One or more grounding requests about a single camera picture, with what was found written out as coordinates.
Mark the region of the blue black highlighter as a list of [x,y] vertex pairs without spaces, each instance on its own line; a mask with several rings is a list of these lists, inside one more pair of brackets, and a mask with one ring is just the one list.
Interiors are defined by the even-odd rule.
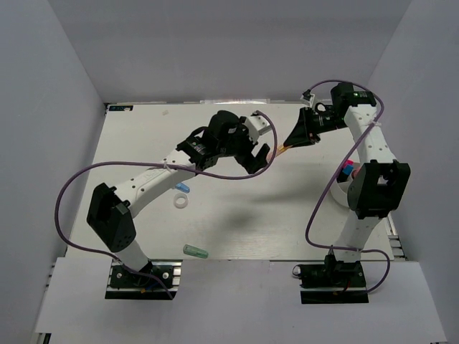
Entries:
[[344,182],[347,182],[347,180],[348,180],[349,176],[351,175],[351,173],[350,173],[350,174],[345,174],[345,173],[343,172],[343,167],[342,167],[341,170],[340,170],[340,173],[339,173],[338,176],[336,177],[336,182],[337,182],[337,183],[344,183]]

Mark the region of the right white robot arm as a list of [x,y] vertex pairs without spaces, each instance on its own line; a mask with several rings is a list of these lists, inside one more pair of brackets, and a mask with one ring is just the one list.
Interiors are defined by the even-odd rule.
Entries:
[[350,276],[346,263],[355,263],[364,253],[374,228],[398,208],[411,170],[391,152],[379,119],[384,112],[382,100],[365,87],[352,82],[334,81],[331,104],[318,109],[312,90],[302,95],[304,107],[298,121],[284,141],[285,148],[299,148],[319,143],[320,135],[342,128],[349,129],[354,144],[352,153],[359,157],[359,169],[347,189],[349,215],[339,238],[327,250],[336,261],[323,270],[325,280],[339,286]]

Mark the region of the orange clear marker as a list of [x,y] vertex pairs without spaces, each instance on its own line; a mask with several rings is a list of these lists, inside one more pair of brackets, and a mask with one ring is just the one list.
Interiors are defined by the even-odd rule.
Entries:
[[290,146],[279,145],[276,149],[273,149],[267,154],[266,161],[269,161],[272,157],[277,157],[280,154],[286,152]]

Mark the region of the pink black highlighter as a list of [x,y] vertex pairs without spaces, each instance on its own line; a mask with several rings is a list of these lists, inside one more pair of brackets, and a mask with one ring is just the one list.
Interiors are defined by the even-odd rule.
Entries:
[[350,174],[354,169],[354,162],[351,160],[347,160],[344,167],[343,167],[343,172],[345,174]]

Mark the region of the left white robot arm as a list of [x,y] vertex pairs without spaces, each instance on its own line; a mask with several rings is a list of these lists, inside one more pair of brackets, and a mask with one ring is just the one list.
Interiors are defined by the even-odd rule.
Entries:
[[134,219],[153,200],[217,164],[220,158],[234,158],[254,176],[268,166],[268,144],[252,151],[259,138],[273,132],[273,125],[260,112],[249,117],[220,110],[209,124],[192,131],[162,162],[115,186],[95,187],[87,223],[109,252],[128,267],[127,278],[137,286],[151,279],[149,259],[136,241]]

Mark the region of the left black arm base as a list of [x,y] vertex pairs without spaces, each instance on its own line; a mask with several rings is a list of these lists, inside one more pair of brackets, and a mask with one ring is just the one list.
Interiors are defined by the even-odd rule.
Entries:
[[144,272],[161,280],[168,292],[149,277],[132,274],[117,262],[112,262],[105,289],[107,300],[172,300],[178,292],[182,261],[158,261],[150,263]]

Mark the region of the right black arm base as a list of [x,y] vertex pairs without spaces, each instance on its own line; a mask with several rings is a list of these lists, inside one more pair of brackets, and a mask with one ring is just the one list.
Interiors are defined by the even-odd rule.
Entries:
[[303,305],[366,304],[369,302],[361,262],[342,262],[333,253],[320,264],[297,264],[292,270],[301,281]]

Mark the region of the pink capped clear tube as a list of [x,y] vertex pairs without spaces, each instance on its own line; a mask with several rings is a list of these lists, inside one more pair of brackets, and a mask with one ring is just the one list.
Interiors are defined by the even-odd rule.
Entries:
[[351,177],[352,177],[353,179],[355,179],[355,178],[357,177],[359,171],[360,171],[360,168],[354,169],[354,170],[352,171]]

